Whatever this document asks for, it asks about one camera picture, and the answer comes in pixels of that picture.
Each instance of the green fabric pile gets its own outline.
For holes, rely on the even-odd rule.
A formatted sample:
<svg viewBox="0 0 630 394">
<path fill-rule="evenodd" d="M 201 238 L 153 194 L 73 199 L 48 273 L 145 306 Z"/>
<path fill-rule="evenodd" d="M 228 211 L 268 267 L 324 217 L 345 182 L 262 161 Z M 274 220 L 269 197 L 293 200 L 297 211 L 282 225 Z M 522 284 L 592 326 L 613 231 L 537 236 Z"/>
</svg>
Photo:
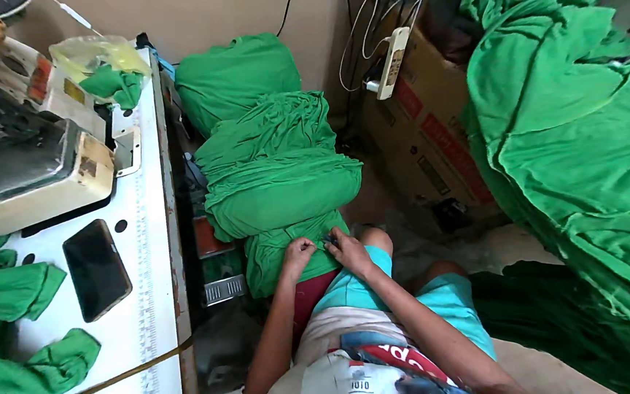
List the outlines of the green fabric pile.
<svg viewBox="0 0 630 394">
<path fill-rule="evenodd" d="M 630 40 L 612 27 L 615 11 L 594 3 L 464 0 L 461 11 L 486 30 L 468 65 L 466 122 L 498 204 L 615 317 L 611 339 L 595 345 L 630 351 L 630 62 L 612 61 L 630 55 Z M 513 324 L 532 322 L 491 334 Z M 622 364 L 600 362 L 604 374 Z"/>
<path fill-rule="evenodd" d="M 608 389 L 630 394 L 629 324 L 569 267 L 518 262 L 503 275 L 469 279 L 491 336 L 551 353 Z"/>
<path fill-rule="evenodd" d="M 0 247 L 7 236 L 0 236 Z M 44 263 L 14 266 L 16 253 L 0 250 L 0 393 L 64 393 L 81 383 L 96 360 L 100 345 L 81 329 L 45 346 L 26 363 L 5 360 L 10 323 L 37 319 L 65 279 L 65 272 Z"/>
<path fill-rule="evenodd" d="M 237 120 L 216 123 L 195 153 L 208 180 L 205 210 L 222 241 L 249 237 L 247 282 L 254 297 L 273 294 L 284 248 L 296 237 L 318 251 L 301 280 L 337 268 L 323 234 L 361 185 L 361 162 L 335 153 L 321 92 L 265 94 Z"/>
<path fill-rule="evenodd" d="M 114 71 L 110 65 L 103 65 L 79 85 L 101 98 L 113 96 L 121 109 L 133 109 L 140 101 L 142 79 L 143 75 L 139 72 Z"/>
<path fill-rule="evenodd" d="M 206 138 L 215 124 L 239 119 L 263 94 L 300 90 L 291 51 L 272 33 L 240 36 L 189 55 L 176 69 L 176 92 Z"/>
</svg>

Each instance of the white electrical cable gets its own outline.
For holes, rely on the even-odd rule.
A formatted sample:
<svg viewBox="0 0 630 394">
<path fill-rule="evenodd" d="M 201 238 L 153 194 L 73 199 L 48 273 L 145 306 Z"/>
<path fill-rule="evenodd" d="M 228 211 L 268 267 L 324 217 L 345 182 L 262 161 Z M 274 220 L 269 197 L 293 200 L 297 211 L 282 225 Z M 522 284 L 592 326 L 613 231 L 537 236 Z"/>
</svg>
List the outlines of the white electrical cable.
<svg viewBox="0 0 630 394">
<path fill-rule="evenodd" d="M 356 89 L 351 89 L 351 88 L 347 88 L 345 86 L 345 82 L 342 80 L 342 67 L 345 64 L 346 49 L 349 47 L 349 43 L 351 42 L 351 38 L 354 37 L 354 28 L 356 27 L 356 22 L 358 22 L 358 17 L 361 15 L 363 7 L 364 7 L 364 5 L 366 5 L 367 1 L 368 0 L 363 0 L 363 3 L 361 3 L 361 7 L 359 8 L 359 12 L 356 13 L 356 19 L 354 19 L 354 23 L 351 26 L 351 31 L 349 32 L 349 38 L 346 39 L 345 49 L 342 51 L 342 60 L 339 61 L 339 83 L 342 85 L 342 87 L 347 92 L 356 92 L 359 89 L 359 87 L 357 87 Z"/>
<path fill-rule="evenodd" d="M 12 16 L 13 14 L 21 11 L 22 9 L 26 8 L 33 0 L 26 0 L 23 3 L 21 3 L 21 5 L 19 5 L 18 7 L 14 8 L 13 10 L 9 10 L 6 11 L 5 13 L 0 15 L 0 19 L 4 19 L 4 18 L 8 18 L 10 16 Z"/>
<path fill-rule="evenodd" d="M 72 9 L 72 7 L 70 7 L 69 5 L 66 5 L 64 3 L 60 3 L 57 0 L 52 0 L 54 1 L 60 8 L 62 8 L 62 10 L 64 12 L 67 13 L 67 15 L 71 16 L 74 20 L 76 20 L 79 24 L 81 24 L 83 27 L 86 27 L 87 29 L 93 31 L 94 33 L 96 33 L 97 36 L 99 37 L 103 37 L 103 35 L 99 32 L 96 31 L 93 27 L 92 24 L 86 20 L 82 15 L 80 15 L 77 11 L 75 11 L 74 9 Z"/>
<path fill-rule="evenodd" d="M 417 0 L 412 6 L 414 7 L 415 5 L 417 5 L 417 8 L 414 11 L 415 13 L 412 14 L 412 22 L 409 24 L 410 31 L 412 31 L 412 28 L 415 27 L 415 19 L 417 19 L 417 14 L 419 13 L 419 9 L 420 7 L 422 7 L 422 0 Z"/>
<path fill-rule="evenodd" d="M 361 87 L 361 86 L 358 86 L 356 89 L 351 89 L 351 88 L 347 88 L 345 86 L 345 83 L 342 80 L 342 67 L 344 67 L 344 63 L 345 63 L 346 50 L 349 48 L 349 44 L 350 44 L 352 38 L 354 37 L 354 30 L 356 28 L 356 23 L 358 22 L 359 16 L 361 16 L 361 12 L 363 10 L 364 5 L 366 5 L 367 1 L 368 0 L 363 0 L 363 3 L 361 4 L 361 7 L 359 8 L 358 13 L 356 14 L 356 18 L 354 19 L 354 23 L 351 26 L 351 31 L 349 32 L 349 38 L 346 40 L 345 49 L 342 51 L 342 59 L 339 61 L 339 83 L 342 85 L 342 87 L 347 92 L 356 92 Z M 400 3 L 400 0 L 396 0 L 395 2 L 393 2 L 393 4 L 391 4 L 390 7 L 388 7 L 386 12 L 383 13 L 383 15 L 381 16 L 381 20 L 383 20 L 393 10 L 393 8 L 395 8 L 395 6 L 398 5 L 398 3 Z M 415 4 L 418 4 L 417 8 L 419 9 L 419 4 L 421 4 L 421 0 L 417 0 L 417 2 Z M 371 59 L 373 57 L 373 55 L 376 53 L 376 51 L 378 50 L 378 47 L 383 42 L 390 41 L 390 37 L 386 37 L 386 38 L 380 40 L 378 42 L 378 44 L 376 44 L 376 47 L 373 48 L 373 52 L 371 53 L 371 56 L 366 56 L 366 53 L 364 51 L 364 48 L 366 47 L 366 39 L 367 39 L 367 36 L 368 36 L 369 29 L 371 28 L 371 23 L 373 21 L 373 18 L 376 15 L 376 8 L 377 7 L 378 7 L 378 0 L 376 0 L 376 2 L 373 5 L 373 11 L 371 13 L 371 19 L 369 19 L 369 21 L 368 21 L 368 26 L 366 27 L 366 32 L 364 33 L 364 36 L 363 36 L 363 43 L 361 45 L 361 55 L 363 56 L 364 59 Z"/>
<path fill-rule="evenodd" d="M 395 6 L 400 3 L 400 0 L 394 2 L 390 7 L 388 7 L 388 9 L 386 10 L 385 13 L 383 13 L 383 15 L 381 16 L 381 20 L 383 20 L 389 13 L 391 10 L 393 10 L 393 8 L 395 8 Z M 366 28 L 366 33 L 363 36 L 363 45 L 361 47 L 361 55 L 363 56 L 364 59 L 368 60 L 371 59 L 373 57 L 373 55 L 375 55 L 376 51 L 378 50 L 378 47 L 381 46 L 382 43 L 384 42 L 390 42 L 390 37 L 386 37 L 380 41 L 378 41 L 378 43 L 376 44 L 375 48 L 373 48 L 373 51 L 371 52 L 371 55 L 366 56 L 366 53 L 364 53 L 364 47 L 366 46 L 366 36 L 368 35 L 368 28 Z"/>
<path fill-rule="evenodd" d="M 364 59 L 371 59 L 371 56 L 373 56 L 373 53 L 371 53 L 371 56 L 366 56 L 366 37 L 368 37 L 368 31 L 371 29 L 371 22 L 373 22 L 373 18 L 376 16 L 376 8 L 378 8 L 378 0 L 376 0 L 375 3 L 373 3 L 373 11 L 371 13 L 371 19 L 368 20 L 368 24 L 366 25 L 366 30 L 363 33 L 363 42 L 361 43 L 361 55 L 363 56 Z"/>
</svg>

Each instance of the hand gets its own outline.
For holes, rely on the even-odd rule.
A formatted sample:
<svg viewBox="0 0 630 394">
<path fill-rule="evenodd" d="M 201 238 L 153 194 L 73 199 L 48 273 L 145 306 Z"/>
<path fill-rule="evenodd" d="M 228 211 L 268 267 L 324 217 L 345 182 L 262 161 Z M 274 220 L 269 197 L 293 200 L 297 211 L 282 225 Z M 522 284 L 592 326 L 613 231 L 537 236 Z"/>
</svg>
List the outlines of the hand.
<svg viewBox="0 0 630 394">
<path fill-rule="evenodd" d="M 327 250 L 332 253 L 339 263 L 345 266 L 360 279 L 365 280 L 365 276 L 374 268 L 378 267 L 371 261 L 371 256 L 363 247 L 361 242 L 355 237 L 345 234 L 342 229 L 334 226 L 330 231 L 330 236 L 337 240 L 337 246 L 325 243 Z"/>
<path fill-rule="evenodd" d="M 315 250 L 313 241 L 306 237 L 297 237 L 292 240 L 285 248 L 281 277 L 297 282 Z"/>
</svg>

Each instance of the black phone screen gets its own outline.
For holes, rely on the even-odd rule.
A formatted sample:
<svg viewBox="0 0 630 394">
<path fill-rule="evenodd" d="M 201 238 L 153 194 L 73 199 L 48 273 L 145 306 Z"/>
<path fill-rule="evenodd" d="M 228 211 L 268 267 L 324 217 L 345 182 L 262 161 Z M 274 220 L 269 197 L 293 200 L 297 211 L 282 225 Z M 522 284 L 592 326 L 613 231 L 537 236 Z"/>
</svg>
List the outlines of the black phone screen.
<svg viewBox="0 0 630 394">
<path fill-rule="evenodd" d="M 92 322 L 132 290 L 106 222 L 96 219 L 62 244 L 85 322 Z"/>
</svg>

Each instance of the knee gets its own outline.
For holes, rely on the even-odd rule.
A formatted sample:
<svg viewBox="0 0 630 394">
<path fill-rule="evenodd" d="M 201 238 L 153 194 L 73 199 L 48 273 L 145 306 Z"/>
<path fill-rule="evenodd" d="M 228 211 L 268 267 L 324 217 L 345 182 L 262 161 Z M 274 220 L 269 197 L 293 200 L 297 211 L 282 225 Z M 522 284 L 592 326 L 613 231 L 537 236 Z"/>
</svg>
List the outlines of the knee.
<svg viewBox="0 0 630 394">
<path fill-rule="evenodd" d="M 390 239 L 388 233 L 380 228 L 366 228 L 358 239 L 364 246 L 379 247 L 385 250 L 389 256 L 393 256 L 393 241 Z"/>
<path fill-rule="evenodd" d="M 447 260 L 439 260 L 433 262 L 432 265 L 429 267 L 429 270 L 427 270 L 426 278 L 428 281 L 431 281 L 437 276 L 443 275 L 445 273 L 457 273 L 464 278 L 468 277 L 468 272 L 466 272 L 466 270 L 463 269 L 463 267 L 459 264 Z"/>
</svg>

